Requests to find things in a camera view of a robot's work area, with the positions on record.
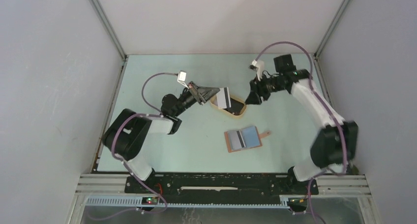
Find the white card black stripe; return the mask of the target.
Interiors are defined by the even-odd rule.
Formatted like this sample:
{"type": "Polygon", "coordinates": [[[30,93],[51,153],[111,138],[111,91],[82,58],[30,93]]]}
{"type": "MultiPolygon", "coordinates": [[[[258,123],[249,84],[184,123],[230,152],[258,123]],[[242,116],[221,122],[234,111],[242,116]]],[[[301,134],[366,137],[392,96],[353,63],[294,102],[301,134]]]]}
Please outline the white card black stripe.
{"type": "Polygon", "coordinates": [[[243,138],[241,130],[231,130],[227,133],[228,143],[230,145],[231,151],[241,150],[246,148],[246,144],[243,138]]]}

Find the brown leather card holder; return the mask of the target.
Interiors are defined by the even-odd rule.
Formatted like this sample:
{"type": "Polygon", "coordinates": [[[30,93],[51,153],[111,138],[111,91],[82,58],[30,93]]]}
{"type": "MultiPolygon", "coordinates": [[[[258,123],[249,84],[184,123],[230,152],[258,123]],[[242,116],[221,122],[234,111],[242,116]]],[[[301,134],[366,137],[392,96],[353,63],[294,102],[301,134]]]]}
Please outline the brown leather card holder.
{"type": "Polygon", "coordinates": [[[250,126],[250,127],[239,129],[239,130],[241,130],[241,132],[243,134],[243,138],[244,138],[244,141],[245,141],[245,144],[246,144],[246,148],[241,149],[241,150],[231,151],[230,145],[228,143],[228,137],[227,137],[227,134],[226,134],[228,131],[226,131],[226,132],[224,132],[224,136],[225,136],[227,150],[228,150],[229,153],[262,147],[262,145],[263,145],[262,144],[262,139],[271,135],[270,130],[259,133],[256,126],[250,126]]]}

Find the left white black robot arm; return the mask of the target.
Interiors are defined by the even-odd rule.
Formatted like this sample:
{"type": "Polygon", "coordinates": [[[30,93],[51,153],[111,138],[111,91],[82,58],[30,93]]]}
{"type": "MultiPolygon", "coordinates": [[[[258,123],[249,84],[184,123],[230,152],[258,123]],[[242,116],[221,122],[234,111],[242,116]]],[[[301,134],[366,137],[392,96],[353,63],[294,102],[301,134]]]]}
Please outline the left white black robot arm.
{"type": "Polygon", "coordinates": [[[140,154],[147,135],[176,133],[182,123],[180,114],[195,103],[205,104],[219,92],[220,88],[189,82],[179,97],[167,94],[162,98],[158,115],[136,113],[126,108],[103,134],[101,143],[132,176],[138,178],[136,186],[142,192],[151,192],[155,188],[155,179],[150,176],[154,169],[140,154]]]}

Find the beige oval card tray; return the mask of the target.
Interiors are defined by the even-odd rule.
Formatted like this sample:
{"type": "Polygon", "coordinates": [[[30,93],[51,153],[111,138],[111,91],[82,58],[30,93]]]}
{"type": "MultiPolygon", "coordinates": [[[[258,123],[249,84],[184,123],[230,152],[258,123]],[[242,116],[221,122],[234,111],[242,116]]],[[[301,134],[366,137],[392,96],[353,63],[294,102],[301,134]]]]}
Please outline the beige oval card tray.
{"type": "Polygon", "coordinates": [[[241,117],[243,117],[243,114],[245,113],[247,106],[243,99],[235,95],[231,95],[230,99],[231,99],[231,108],[226,108],[226,109],[221,109],[217,106],[216,96],[212,97],[209,102],[210,102],[211,107],[214,110],[219,111],[222,114],[227,115],[231,118],[240,119],[241,117]]]}

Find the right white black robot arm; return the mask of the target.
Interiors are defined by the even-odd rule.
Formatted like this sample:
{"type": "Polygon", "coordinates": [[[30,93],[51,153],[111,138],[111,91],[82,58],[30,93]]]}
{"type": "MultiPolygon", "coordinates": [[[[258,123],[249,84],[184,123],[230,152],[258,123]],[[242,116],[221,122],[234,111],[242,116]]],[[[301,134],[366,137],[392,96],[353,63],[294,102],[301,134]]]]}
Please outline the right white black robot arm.
{"type": "Polygon", "coordinates": [[[309,156],[291,168],[293,176],[286,180],[291,193],[301,192],[307,180],[325,172],[334,165],[347,171],[349,161],[356,156],[358,125],[346,121],[317,92],[317,87],[307,69],[297,69],[290,54],[274,58],[275,74],[265,70],[261,60],[253,60],[250,69],[256,76],[250,84],[247,105],[260,105],[271,93],[287,91],[310,113],[318,133],[310,147],[309,156]]]}

